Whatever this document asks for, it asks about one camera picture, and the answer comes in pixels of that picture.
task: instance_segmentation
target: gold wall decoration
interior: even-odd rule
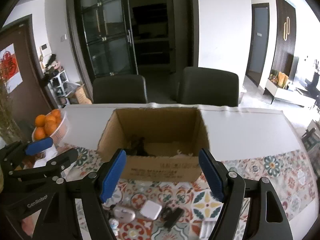
[[[290,18],[287,17],[287,21],[284,22],[284,29],[283,29],[283,39],[286,41],[288,39],[288,35],[290,34]]]

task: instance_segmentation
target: sliding glass door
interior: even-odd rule
[[[137,74],[128,0],[77,0],[75,4],[91,82],[107,75]]]

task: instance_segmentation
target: cardboard box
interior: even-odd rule
[[[81,85],[74,93],[68,95],[71,104],[92,104],[91,100],[85,95],[83,86]]]
[[[121,178],[171,182],[192,182],[199,178],[198,153],[201,148],[209,148],[209,140],[198,109],[114,110],[98,145],[102,160],[109,161],[118,148],[131,148],[133,136],[144,137],[144,149],[153,156],[128,155]],[[178,151],[193,156],[177,158]]]

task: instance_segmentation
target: front door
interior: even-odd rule
[[[115,74],[137,74],[128,0],[78,0],[79,35],[91,82]]]
[[[27,24],[16,24],[0,32],[0,56],[2,75],[9,79],[12,116],[27,138],[31,138],[35,118],[49,113],[51,108],[31,62],[33,54],[27,43],[28,28]]]
[[[259,85],[266,59],[269,33],[268,7],[252,6],[252,39],[247,76]]]

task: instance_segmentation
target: blue gripper pad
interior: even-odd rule
[[[26,155],[35,155],[42,152],[53,145],[53,140],[51,137],[46,137],[41,140],[29,143],[25,149]]]
[[[126,160],[127,155],[125,151],[120,149],[113,155],[111,160],[106,163],[107,174],[104,177],[104,174],[101,174],[101,180],[99,180],[101,190],[100,200],[102,203],[105,203],[108,198],[112,197],[112,194],[120,179],[120,175],[124,169]]]
[[[224,184],[224,181],[221,179],[219,171],[217,171],[217,169],[220,169],[218,163],[213,157],[209,158],[208,157],[209,154],[211,155],[209,151],[205,152],[204,149],[201,149],[199,152],[199,158],[198,158],[199,164],[209,184],[213,197],[215,197],[216,199],[218,199],[220,202],[223,203],[226,198],[224,193],[224,187],[226,185]]]

